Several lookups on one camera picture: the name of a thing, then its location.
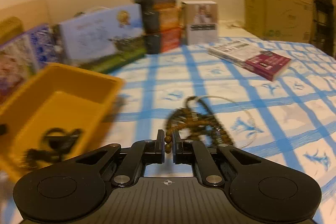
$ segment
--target circular pad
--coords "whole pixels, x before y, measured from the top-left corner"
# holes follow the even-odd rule
[[[297,186],[290,179],[272,177],[260,181],[259,190],[269,198],[286,199],[296,194]]]
[[[46,178],[37,186],[38,192],[46,198],[65,198],[71,195],[76,188],[75,180],[63,176]]]
[[[314,215],[321,190],[306,174],[266,161],[264,165],[241,168],[230,185],[230,196],[240,210],[254,219],[292,223]]]
[[[95,168],[60,163],[23,176],[14,187],[13,197],[28,219],[66,222],[96,209],[105,192],[105,183]]]

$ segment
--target product box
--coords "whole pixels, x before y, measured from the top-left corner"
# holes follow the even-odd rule
[[[217,41],[217,3],[213,1],[183,1],[181,5],[187,44]]]
[[[245,29],[265,40],[308,43],[313,0],[245,0]]]
[[[0,45],[0,104],[47,62],[57,62],[47,24]]]
[[[144,56],[140,5],[100,10],[59,24],[67,62],[107,73]]]
[[[179,8],[170,7],[142,13],[146,33],[164,32],[179,26]]]
[[[208,48],[208,53],[274,81],[291,61],[290,58],[243,41],[225,41]]]
[[[167,52],[180,46],[181,28],[171,29],[165,32],[148,34],[145,37],[148,54]]]

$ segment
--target crosshair marking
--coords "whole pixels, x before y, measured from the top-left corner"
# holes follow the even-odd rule
[[[164,184],[166,184],[167,186],[169,186],[170,184],[174,183],[171,180],[167,179],[163,182]]]

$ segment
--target brown cardboard box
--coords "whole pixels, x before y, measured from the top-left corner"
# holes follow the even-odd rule
[[[13,16],[22,21],[25,31],[44,23],[51,24],[46,0],[31,0],[0,10],[0,21]]]
[[[264,40],[308,43],[313,0],[245,0],[245,29]]]
[[[187,44],[216,42],[218,7],[213,1],[183,1],[182,17]]]
[[[17,17],[9,17],[0,20],[0,45],[23,33],[21,20]]]

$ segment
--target metal screw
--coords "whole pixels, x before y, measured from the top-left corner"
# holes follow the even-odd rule
[[[211,176],[207,176],[205,180],[209,183],[215,184],[215,183],[220,183],[222,181],[222,178],[217,175],[211,175]]]
[[[129,176],[119,175],[119,176],[116,176],[116,177],[114,178],[114,181],[115,181],[116,183],[123,184],[123,183],[127,183],[127,182],[129,182],[129,181],[130,181],[130,178],[129,178]]]

